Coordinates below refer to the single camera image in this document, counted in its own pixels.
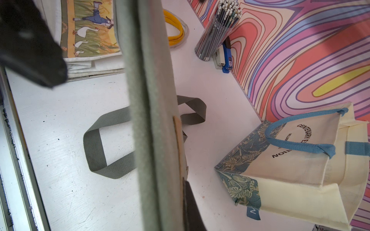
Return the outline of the cream canvas tote bag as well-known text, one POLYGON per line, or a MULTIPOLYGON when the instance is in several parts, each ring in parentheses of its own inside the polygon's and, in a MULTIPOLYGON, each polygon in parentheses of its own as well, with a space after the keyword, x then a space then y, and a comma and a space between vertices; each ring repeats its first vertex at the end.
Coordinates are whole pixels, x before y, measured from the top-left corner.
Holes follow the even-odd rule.
POLYGON ((68 82, 104 77, 124 72, 122 55, 115 55, 96 60, 66 62, 68 82))

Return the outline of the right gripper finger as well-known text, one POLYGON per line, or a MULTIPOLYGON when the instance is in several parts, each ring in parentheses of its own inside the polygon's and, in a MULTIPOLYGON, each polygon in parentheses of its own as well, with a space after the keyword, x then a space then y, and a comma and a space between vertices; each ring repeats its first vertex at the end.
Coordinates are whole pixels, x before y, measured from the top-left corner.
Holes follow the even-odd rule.
POLYGON ((183 220, 185 231, 207 231, 190 183, 183 180, 183 220))

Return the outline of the olive green fabric bag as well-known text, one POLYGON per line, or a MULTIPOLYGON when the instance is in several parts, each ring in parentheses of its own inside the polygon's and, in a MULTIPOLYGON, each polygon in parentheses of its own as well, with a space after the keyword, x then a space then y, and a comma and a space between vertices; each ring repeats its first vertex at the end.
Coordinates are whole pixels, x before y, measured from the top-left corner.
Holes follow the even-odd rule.
POLYGON ((138 172, 146 231, 185 231, 183 180, 188 178, 182 125, 205 121, 206 104, 176 94, 161 1, 115 1, 115 26, 123 53, 130 105, 100 116, 85 132, 91 172, 119 179, 138 172), (132 122, 135 150, 108 164, 100 129, 132 122))

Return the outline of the beige bag blue handles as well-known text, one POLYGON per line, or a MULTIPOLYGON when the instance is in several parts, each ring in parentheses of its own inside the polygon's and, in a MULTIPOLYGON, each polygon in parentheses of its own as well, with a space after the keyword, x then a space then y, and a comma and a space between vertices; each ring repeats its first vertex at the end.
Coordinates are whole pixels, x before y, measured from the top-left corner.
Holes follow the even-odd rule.
POLYGON ((236 205, 340 231, 365 194, 370 145, 367 122, 352 103, 264 121, 216 166, 236 205))

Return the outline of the white bag yellow handles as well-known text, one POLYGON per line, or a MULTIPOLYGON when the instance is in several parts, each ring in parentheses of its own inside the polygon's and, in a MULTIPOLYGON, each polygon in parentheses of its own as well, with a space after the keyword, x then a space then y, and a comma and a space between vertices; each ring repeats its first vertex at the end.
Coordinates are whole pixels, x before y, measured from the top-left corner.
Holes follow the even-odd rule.
POLYGON ((113 1, 36 1, 66 62, 122 55, 113 1))

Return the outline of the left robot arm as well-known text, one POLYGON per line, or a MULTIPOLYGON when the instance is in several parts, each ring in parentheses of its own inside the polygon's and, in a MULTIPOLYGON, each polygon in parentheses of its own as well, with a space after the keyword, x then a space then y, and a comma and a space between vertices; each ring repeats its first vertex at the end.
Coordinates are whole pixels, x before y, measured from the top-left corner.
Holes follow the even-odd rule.
POLYGON ((67 81, 62 50, 33 1, 1 1, 1 65, 43 87, 67 81))

